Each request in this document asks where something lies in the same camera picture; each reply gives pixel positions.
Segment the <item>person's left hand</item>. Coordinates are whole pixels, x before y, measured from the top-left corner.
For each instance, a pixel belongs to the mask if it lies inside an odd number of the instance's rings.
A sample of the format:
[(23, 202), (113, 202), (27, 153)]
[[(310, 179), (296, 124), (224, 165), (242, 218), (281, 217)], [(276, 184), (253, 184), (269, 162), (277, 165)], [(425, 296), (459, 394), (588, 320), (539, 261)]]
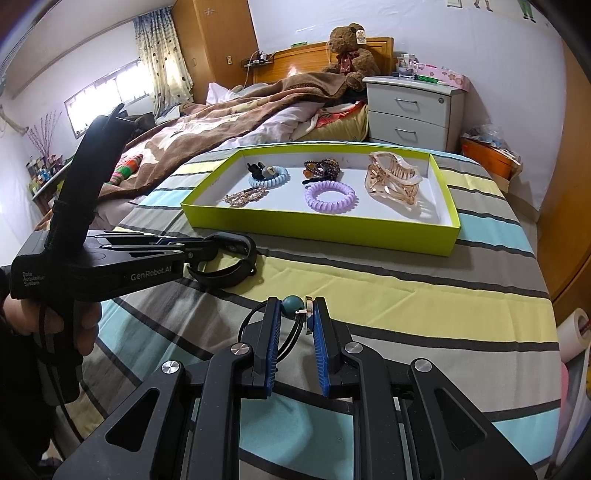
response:
[[(18, 300), (8, 295), (2, 304), (2, 311), (7, 324), (21, 335), (39, 332), (40, 306), (30, 300)], [(76, 347), (82, 356), (88, 356), (98, 337), (98, 323), (102, 317), (100, 303), (81, 304), (81, 327), (76, 336)], [(64, 328), (63, 319), (53, 310), (48, 309), (44, 317), (45, 331), (59, 333)]]

